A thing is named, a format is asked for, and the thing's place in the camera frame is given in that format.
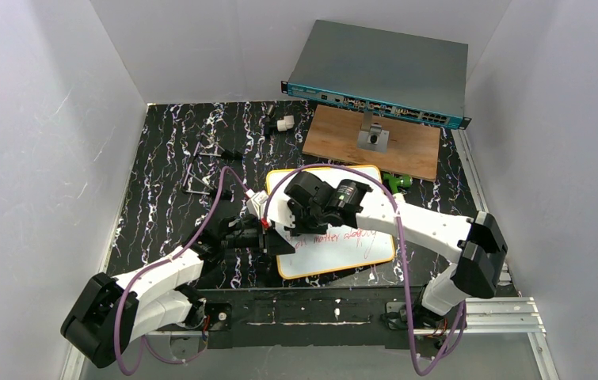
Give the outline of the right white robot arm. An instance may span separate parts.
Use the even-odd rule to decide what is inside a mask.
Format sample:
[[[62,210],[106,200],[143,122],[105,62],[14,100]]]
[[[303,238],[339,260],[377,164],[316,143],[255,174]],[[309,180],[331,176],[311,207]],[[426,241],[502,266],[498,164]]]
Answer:
[[[302,170],[288,180],[291,230],[323,232],[328,226],[389,234],[445,258],[449,266],[421,291],[414,308],[444,316],[467,298],[496,294],[508,245],[497,220],[488,212],[474,217],[447,215],[393,196],[379,180],[358,170],[339,169],[330,184],[317,172]]]

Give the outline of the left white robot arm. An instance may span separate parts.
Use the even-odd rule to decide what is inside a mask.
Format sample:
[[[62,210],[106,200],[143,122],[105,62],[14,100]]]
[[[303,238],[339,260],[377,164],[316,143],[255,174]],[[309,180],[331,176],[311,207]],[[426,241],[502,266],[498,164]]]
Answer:
[[[252,215],[200,223],[164,264],[110,276],[92,276],[60,333],[98,368],[114,363],[134,340],[167,325],[204,329],[207,299],[193,286],[235,249],[271,257],[295,253],[276,230]]]

